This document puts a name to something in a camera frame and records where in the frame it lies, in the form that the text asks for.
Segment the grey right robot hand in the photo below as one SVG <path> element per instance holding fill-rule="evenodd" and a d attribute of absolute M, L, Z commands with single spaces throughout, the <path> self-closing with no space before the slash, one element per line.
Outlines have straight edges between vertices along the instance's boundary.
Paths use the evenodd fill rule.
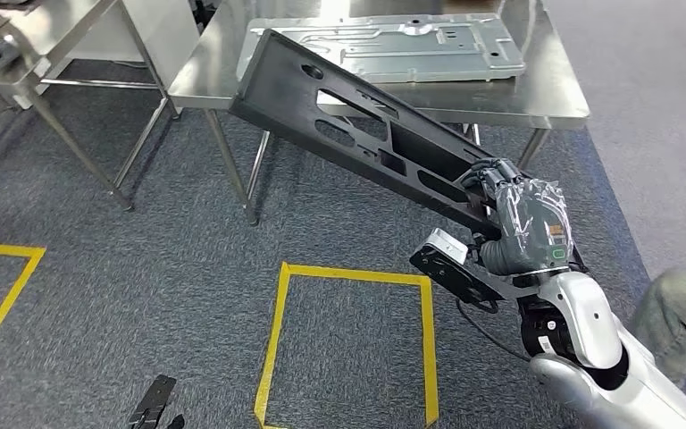
<path fill-rule="evenodd" d="M 480 185 L 495 203 L 500 237 L 479 245 L 479 260 L 495 275 L 565 269 L 573 235 L 565 195 L 557 181 L 525 176 L 507 158 L 478 160 L 461 180 Z"/>

